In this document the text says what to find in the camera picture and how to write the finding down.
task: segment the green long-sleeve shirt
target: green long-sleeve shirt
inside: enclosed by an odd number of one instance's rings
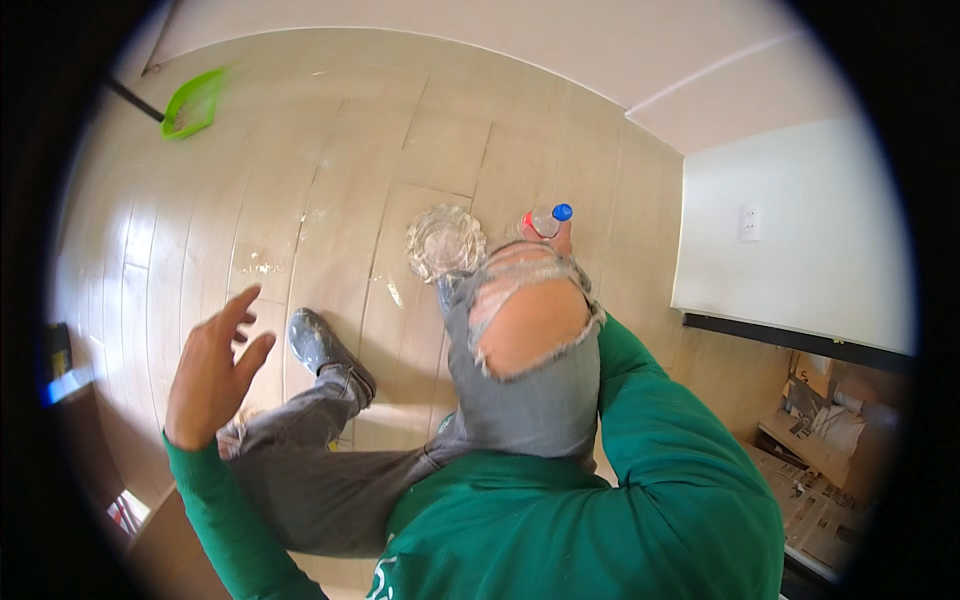
[[[619,487],[566,460],[471,453],[400,498],[369,598],[777,597],[780,508],[750,458],[613,318],[599,344],[604,450]],[[214,444],[167,449],[234,597],[325,597]]]

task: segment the leg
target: leg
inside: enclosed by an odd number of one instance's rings
[[[445,311],[453,422],[428,445],[435,461],[489,448],[568,457],[592,470],[605,313],[590,282],[548,246],[495,252],[475,276],[456,277]],[[447,289],[453,287],[447,283]]]
[[[285,547],[376,558],[386,544],[387,518],[396,501],[438,467],[422,448],[331,452],[328,444],[369,406],[375,384],[319,316],[298,311],[289,330],[294,353],[318,373],[317,379],[283,406],[222,432],[222,442],[232,441],[221,444],[225,458]],[[334,357],[339,362],[331,362]]]

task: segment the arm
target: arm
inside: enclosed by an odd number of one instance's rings
[[[190,332],[170,390],[163,442],[187,518],[230,595],[326,598],[251,510],[214,441],[276,341],[272,334],[258,337],[234,365],[230,341],[247,341],[238,326],[255,321],[247,309],[259,292],[247,289]]]
[[[603,446],[620,485],[604,510],[657,541],[654,572],[699,579],[720,597],[776,597],[783,522],[753,462],[612,317],[599,344]]]

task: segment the green dustpan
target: green dustpan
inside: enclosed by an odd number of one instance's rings
[[[180,86],[160,122],[163,139],[181,139],[213,123],[224,69],[214,69]]]

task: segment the green sleeve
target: green sleeve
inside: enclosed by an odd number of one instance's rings
[[[613,317],[599,346],[603,447],[633,507],[623,514],[649,507],[637,527],[673,536],[674,568],[704,573],[718,595],[777,597],[782,516],[753,461]]]
[[[234,598],[326,598],[251,510],[211,442],[198,452],[163,443],[187,518]]]

